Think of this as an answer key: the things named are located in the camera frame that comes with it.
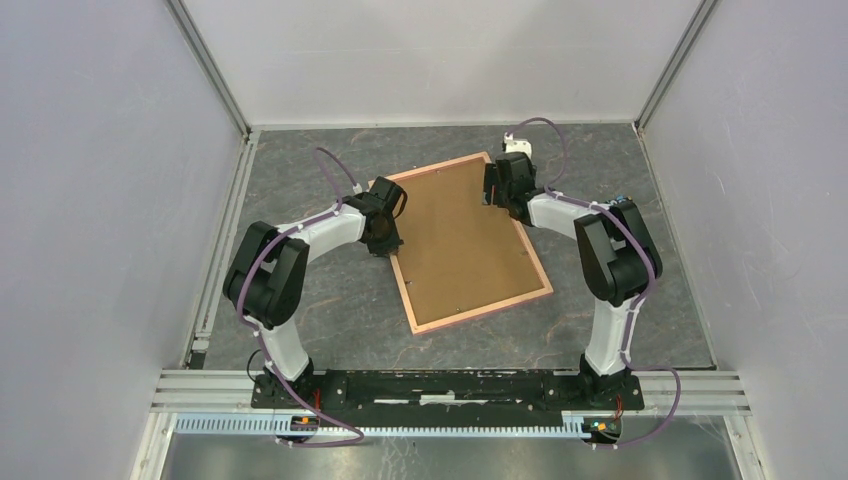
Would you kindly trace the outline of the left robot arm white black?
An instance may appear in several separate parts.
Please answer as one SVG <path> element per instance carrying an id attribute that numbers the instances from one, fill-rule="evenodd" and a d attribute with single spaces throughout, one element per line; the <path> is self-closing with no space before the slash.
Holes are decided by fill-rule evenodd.
<path id="1" fill-rule="evenodd" d="M 403 240 L 396 220 L 407 201 L 401 186 L 378 177 L 368 190 L 356 187 L 317 215 L 281 225 L 257 221 L 247 229 L 222 293 L 257 337 L 266 369 L 278 378 L 275 392 L 288 406 L 302 407 L 314 394 L 305 374 L 312 361 L 292 319 L 309 263 L 353 243 L 377 257 L 397 253 Z"/>

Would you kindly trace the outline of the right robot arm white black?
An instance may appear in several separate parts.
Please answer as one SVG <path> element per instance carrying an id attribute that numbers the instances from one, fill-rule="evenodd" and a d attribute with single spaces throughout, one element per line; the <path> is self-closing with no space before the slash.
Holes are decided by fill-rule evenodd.
<path id="1" fill-rule="evenodd" d="M 628 197 L 588 202 L 543 189 L 536 167 L 520 152 L 499 155 L 484 168 L 483 202 L 520 223 L 576 241 L 584 281 L 595 298 L 590 341 L 581 357 L 577 392 L 602 408 L 632 370 L 630 342 L 647 292 L 663 266 L 637 205 Z"/>

